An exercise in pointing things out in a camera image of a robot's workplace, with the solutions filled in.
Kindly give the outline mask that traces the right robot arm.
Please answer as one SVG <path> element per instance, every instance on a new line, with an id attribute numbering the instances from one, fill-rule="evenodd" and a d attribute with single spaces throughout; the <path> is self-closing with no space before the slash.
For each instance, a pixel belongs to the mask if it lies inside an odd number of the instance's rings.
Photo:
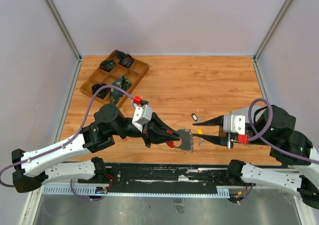
<path id="1" fill-rule="evenodd" d="M 314 209 L 319 207 L 319 153 L 312 142 L 295 130 L 296 118 L 272 105 L 244 108 L 200 122 L 199 126 L 218 126 L 219 135 L 197 132 L 196 137 L 232 148 L 234 143 L 268 145 L 270 156 L 297 173 L 263 169 L 240 160 L 231 160 L 226 180 L 231 185 L 261 185 L 301 198 Z"/>

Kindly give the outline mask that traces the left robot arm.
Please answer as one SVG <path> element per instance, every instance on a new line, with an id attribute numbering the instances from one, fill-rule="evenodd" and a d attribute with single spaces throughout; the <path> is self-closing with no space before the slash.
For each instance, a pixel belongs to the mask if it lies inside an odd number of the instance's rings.
<path id="1" fill-rule="evenodd" d="M 136 107 L 133 118 L 125 117 L 114 104 L 103 105 L 94 113 L 94 122 L 69 138 L 31 152 L 16 149 L 11 153 L 15 171 L 13 186 L 19 193 L 31 192 L 42 185 L 62 180 L 101 183 L 108 172 L 103 159 L 71 163 L 69 159 L 93 154 L 115 144 L 114 136 L 142 138 L 152 144 L 179 141 L 177 131 L 166 125 L 148 105 Z"/>

